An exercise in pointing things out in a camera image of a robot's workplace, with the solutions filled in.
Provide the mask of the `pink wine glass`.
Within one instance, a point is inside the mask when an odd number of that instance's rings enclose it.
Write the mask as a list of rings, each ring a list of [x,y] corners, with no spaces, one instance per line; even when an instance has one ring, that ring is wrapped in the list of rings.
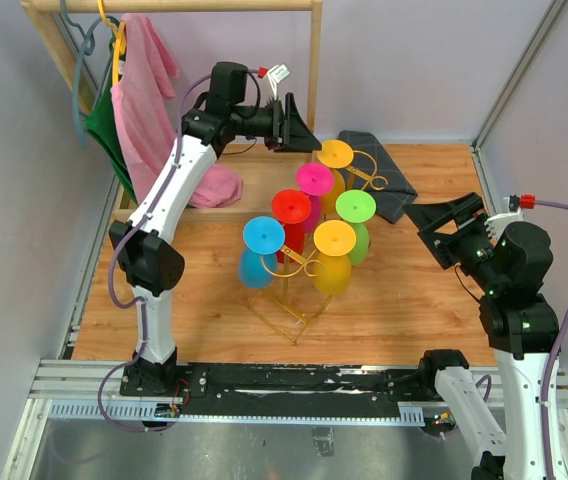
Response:
[[[333,174],[321,163],[307,163],[298,169],[296,181],[299,189],[311,202],[311,212],[302,222],[303,231],[310,233],[317,226],[322,214],[321,197],[329,193],[334,186]]]

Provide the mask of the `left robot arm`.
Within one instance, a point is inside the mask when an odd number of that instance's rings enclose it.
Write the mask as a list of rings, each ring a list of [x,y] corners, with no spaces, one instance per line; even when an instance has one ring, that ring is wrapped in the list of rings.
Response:
[[[300,115],[293,94],[267,103],[244,104],[255,71],[219,62],[204,77],[209,87],[192,109],[181,108],[176,138],[159,177],[125,222],[109,229],[114,255],[111,270],[121,269],[133,298],[113,302],[135,308],[138,340],[130,361],[119,366],[123,396],[170,396],[179,377],[172,334],[173,290],[185,260],[173,238],[188,200],[226,146],[239,136],[263,139],[274,152],[310,154],[321,143]]]

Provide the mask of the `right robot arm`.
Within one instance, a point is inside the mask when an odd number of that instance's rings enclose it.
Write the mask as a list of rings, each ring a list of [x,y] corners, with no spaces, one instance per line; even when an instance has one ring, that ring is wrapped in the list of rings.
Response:
[[[566,479],[556,397],[558,317],[541,294],[553,262],[551,240],[523,212],[532,195],[513,195],[508,212],[488,216],[470,193],[405,213],[438,264],[459,267],[480,287],[479,319],[494,352],[505,415],[499,425],[458,350],[428,350],[419,392],[443,399],[473,459],[474,479]]]

